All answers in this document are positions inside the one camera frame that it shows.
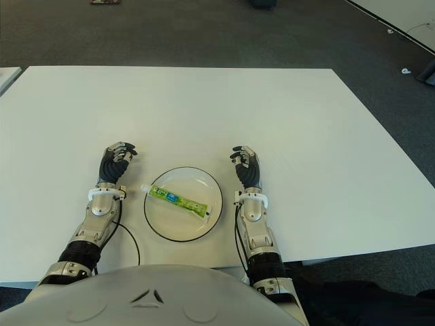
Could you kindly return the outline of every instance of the black cable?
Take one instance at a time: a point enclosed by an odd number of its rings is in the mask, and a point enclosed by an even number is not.
[[[243,254],[245,256],[246,264],[248,264],[246,250],[245,250],[245,247],[243,246],[242,237],[240,235],[239,226],[237,223],[237,218],[239,217],[239,211],[240,211],[240,206],[236,207],[236,213],[235,213],[235,218],[234,218],[234,240],[236,242],[237,254],[239,255],[239,259],[240,259],[240,262],[242,264],[243,270],[245,271],[246,275],[248,275],[248,269],[245,267],[245,263],[243,262],[242,256],[240,254],[239,244],[237,242],[237,236],[239,236],[239,240],[240,240],[240,243],[241,243],[241,246],[243,249]]]
[[[130,232],[130,230],[125,225],[122,225],[121,223],[115,222],[115,221],[112,221],[112,223],[115,223],[115,224],[119,225],[121,228],[124,228],[124,230],[126,230],[128,232],[128,234],[130,234],[131,238],[135,242],[135,246],[136,246],[136,250],[137,250],[137,265],[139,266],[141,264],[141,252],[139,250],[139,245],[137,245],[137,241],[136,241],[135,237],[133,236],[133,234]]]

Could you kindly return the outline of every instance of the gray carpet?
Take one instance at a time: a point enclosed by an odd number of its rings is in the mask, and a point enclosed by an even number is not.
[[[1,0],[0,9],[3,67],[332,68],[435,185],[435,88],[415,80],[434,56],[344,0],[279,0],[271,11],[244,0]],[[403,67],[413,74],[402,75]],[[435,288],[435,246],[344,257],[314,270],[325,280],[374,280],[416,294]]]

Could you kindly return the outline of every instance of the robotic arm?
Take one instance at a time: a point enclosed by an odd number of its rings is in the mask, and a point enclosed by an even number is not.
[[[42,293],[43,285],[67,285],[97,272],[100,254],[107,244],[122,214],[125,187],[116,188],[131,159],[137,155],[135,146],[118,142],[108,147],[101,160],[97,186],[89,191],[85,219],[74,232],[58,261],[50,266],[46,275],[29,298]],[[116,223],[110,232],[110,225]]]
[[[142,265],[90,277],[120,225],[126,192],[116,183],[137,154],[134,148],[116,143],[105,150],[84,221],[26,302],[0,313],[0,324],[308,326],[267,226],[268,202],[261,193],[257,155],[246,146],[235,147],[231,155],[244,186],[236,193],[234,230],[245,254],[249,285],[257,293],[232,276],[193,266]]]
[[[243,247],[249,285],[308,325],[292,279],[287,277],[272,230],[267,226],[268,200],[260,186],[258,157],[248,146],[236,146],[230,159],[244,191],[236,192],[234,231]],[[245,229],[241,236],[239,221]]]

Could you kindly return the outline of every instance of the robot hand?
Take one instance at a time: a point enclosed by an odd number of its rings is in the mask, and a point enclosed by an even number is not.
[[[256,153],[248,146],[236,146],[230,156],[236,166],[237,177],[245,188],[260,187],[260,167]]]
[[[135,146],[122,141],[106,148],[100,164],[98,183],[116,184],[137,152]]]

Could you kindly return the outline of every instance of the robot finger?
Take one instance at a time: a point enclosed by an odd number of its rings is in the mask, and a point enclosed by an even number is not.
[[[249,146],[241,146],[241,151],[249,156],[254,156],[256,154]]]
[[[126,152],[124,157],[122,158],[124,161],[127,161],[128,163],[130,163],[131,159],[133,158],[133,155],[136,154],[132,154],[131,152]]]
[[[233,162],[235,165],[243,164],[245,167],[248,167],[249,160],[246,155],[246,153],[243,153],[242,151],[237,151],[233,153],[230,156],[231,162]]]

